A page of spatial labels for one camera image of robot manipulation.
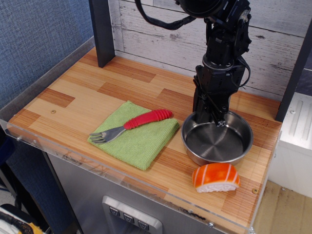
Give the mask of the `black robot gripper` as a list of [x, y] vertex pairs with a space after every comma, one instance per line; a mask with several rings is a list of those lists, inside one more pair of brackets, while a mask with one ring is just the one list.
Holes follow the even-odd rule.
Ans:
[[245, 67], [235, 64], [227, 71], [218, 71], [198, 65], [195, 70], [193, 112], [196, 123], [215, 122], [217, 127], [225, 126], [230, 97], [238, 91]]

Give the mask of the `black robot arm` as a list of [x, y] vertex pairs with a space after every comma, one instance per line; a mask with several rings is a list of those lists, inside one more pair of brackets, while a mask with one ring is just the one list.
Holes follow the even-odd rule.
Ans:
[[206, 24], [207, 50], [194, 76], [193, 112], [198, 123], [225, 126], [230, 97], [248, 83], [243, 75], [250, 70], [242, 55], [249, 50], [251, 19], [247, 0], [179, 0], [193, 18]]

